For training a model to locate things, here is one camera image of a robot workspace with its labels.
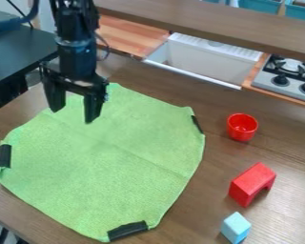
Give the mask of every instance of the light blue cube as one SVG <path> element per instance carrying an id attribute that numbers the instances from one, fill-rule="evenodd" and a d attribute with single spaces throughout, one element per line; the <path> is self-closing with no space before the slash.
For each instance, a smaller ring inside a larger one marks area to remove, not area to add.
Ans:
<path id="1" fill-rule="evenodd" d="M 237 244 L 247 237 L 250 229 L 251 223 L 239 212 L 235 212 L 224 220 L 221 233 L 233 244 Z"/>

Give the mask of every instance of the cable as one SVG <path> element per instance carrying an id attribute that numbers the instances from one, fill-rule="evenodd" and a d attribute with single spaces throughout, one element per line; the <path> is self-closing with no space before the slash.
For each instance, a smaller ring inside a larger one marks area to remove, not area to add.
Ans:
<path id="1" fill-rule="evenodd" d="M 7 0 L 7 2 L 10 3 L 10 5 L 13 6 L 14 9 L 17 10 L 20 13 L 21 16 L 26 18 L 25 13 L 23 13 L 11 0 Z M 33 29 L 33 25 L 31 23 L 31 21 L 29 21 L 28 24 L 30 24 L 30 27 Z"/>
<path id="2" fill-rule="evenodd" d="M 33 5 L 30 10 L 30 13 L 26 15 L 24 18 L 13 18 L 9 20 L 0 21 L 0 29 L 2 31 L 10 30 L 13 28 L 18 27 L 21 24 L 30 22 L 34 17 L 36 17 L 38 13 L 38 7 L 39 7 L 39 0 L 33 0 Z"/>
<path id="3" fill-rule="evenodd" d="M 103 36 L 101 36 L 100 34 L 98 34 L 97 32 L 95 32 L 95 35 L 96 35 L 96 38 L 100 41 L 102 41 L 105 46 L 106 46 L 106 54 L 104 57 L 100 58 L 100 57 L 97 57 L 97 60 L 98 61 L 104 61 L 105 59 L 107 59 L 111 53 L 111 47 L 109 45 L 109 43 L 103 38 Z"/>

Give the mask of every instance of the red cup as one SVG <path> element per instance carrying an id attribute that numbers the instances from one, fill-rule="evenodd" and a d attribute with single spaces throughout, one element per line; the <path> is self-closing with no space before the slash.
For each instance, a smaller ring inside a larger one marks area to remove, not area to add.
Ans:
<path id="1" fill-rule="evenodd" d="M 248 114 L 234 113 L 227 119 L 227 132 L 236 141 L 250 141 L 257 128 L 257 120 Z"/>

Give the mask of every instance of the red block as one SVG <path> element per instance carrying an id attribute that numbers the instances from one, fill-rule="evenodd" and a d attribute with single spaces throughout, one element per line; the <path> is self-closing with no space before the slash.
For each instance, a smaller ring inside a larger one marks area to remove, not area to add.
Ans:
<path id="1" fill-rule="evenodd" d="M 229 195 L 242 207 L 248 207 L 254 197 L 262 190 L 269 190 L 276 174 L 262 163 L 256 163 L 232 180 Z"/>

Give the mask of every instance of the wooden countertop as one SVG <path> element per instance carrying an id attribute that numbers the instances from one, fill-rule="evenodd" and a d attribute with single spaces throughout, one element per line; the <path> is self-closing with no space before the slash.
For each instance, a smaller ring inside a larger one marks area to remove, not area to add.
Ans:
<path id="1" fill-rule="evenodd" d="M 305 244 L 305 108 L 248 91 L 233 91 L 189 77 L 131 62 L 112 78 L 124 87 L 178 106 L 191 106 L 206 134 L 200 166 L 160 225 L 115 243 L 228 243 L 221 221 L 239 211 L 252 222 L 244 243 Z M 45 108 L 37 86 L 0 110 L 0 139 Z M 259 131 L 249 144 L 225 133 L 233 112 L 255 116 Z M 277 173 L 272 190 L 247 209 L 227 196 L 232 178 L 255 162 Z M 0 186 L 0 222 L 31 244 L 93 244 L 19 200 Z"/>
<path id="2" fill-rule="evenodd" d="M 161 30 L 131 21 L 102 15 L 97 31 L 109 43 L 111 51 L 132 55 L 141 60 L 162 45 L 170 36 L 167 30 Z M 97 40 L 98 47 L 105 49 Z"/>
<path id="3" fill-rule="evenodd" d="M 95 0 L 101 13 L 305 61 L 305 21 L 198 0 Z"/>

